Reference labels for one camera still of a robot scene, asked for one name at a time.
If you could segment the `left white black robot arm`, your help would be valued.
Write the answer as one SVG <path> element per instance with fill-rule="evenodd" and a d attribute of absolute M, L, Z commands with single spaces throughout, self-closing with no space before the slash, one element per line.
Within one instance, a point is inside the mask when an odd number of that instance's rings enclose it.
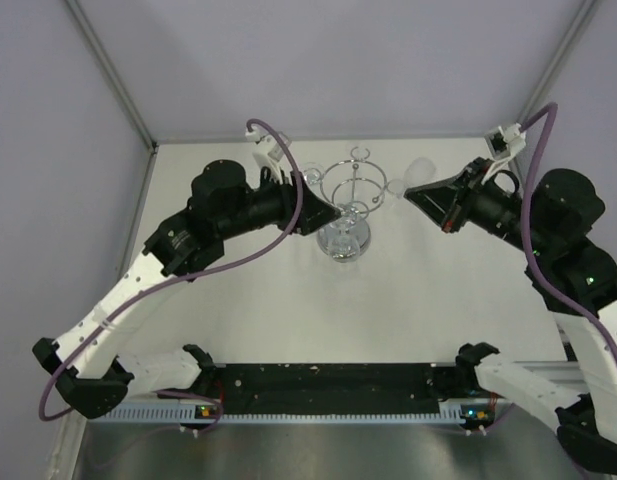
<path fill-rule="evenodd" d="M 339 216 L 302 177 L 275 178 L 264 167 L 253 188 L 240 163 L 213 161 L 192 180 L 186 207 L 159 224 L 123 278 L 72 329 L 38 340 L 33 354 L 52 389 L 87 419 L 158 391 L 204 396 L 214 387 L 215 366 L 200 347 L 148 356 L 127 355 L 123 347 L 177 289 L 220 272 L 215 263 L 225 241 L 270 225 L 284 236 L 307 236 Z"/>

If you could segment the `clear round wine glass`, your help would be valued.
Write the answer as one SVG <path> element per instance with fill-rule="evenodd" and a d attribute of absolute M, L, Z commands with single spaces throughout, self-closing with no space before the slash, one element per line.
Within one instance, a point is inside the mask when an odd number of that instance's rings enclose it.
<path fill-rule="evenodd" d="M 414 159 L 400 178 L 390 180 L 386 186 L 386 193 L 396 199 L 404 196 L 409 188 L 430 183 L 436 175 L 435 164 L 426 157 Z"/>

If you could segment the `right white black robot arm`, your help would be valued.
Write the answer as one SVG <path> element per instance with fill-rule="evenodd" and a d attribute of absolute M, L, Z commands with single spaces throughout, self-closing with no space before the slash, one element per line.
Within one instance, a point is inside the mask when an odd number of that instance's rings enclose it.
<path fill-rule="evenodd" d="M 587 177 L 553 169 L 524 211 L 517 190 L 487 178 L 491 164 L 478 158 L 404 197 L 445 233 L 472 223 L 531 254 L 525 273 L 565 334 L 587 390 L 558 386 L 485 342 L 460 348 L 455 384 L 469 396 L 486 390 L 511 400 L 580 467 L 617 476 L 617 264 L 587 236 L 605 204 Z"/>

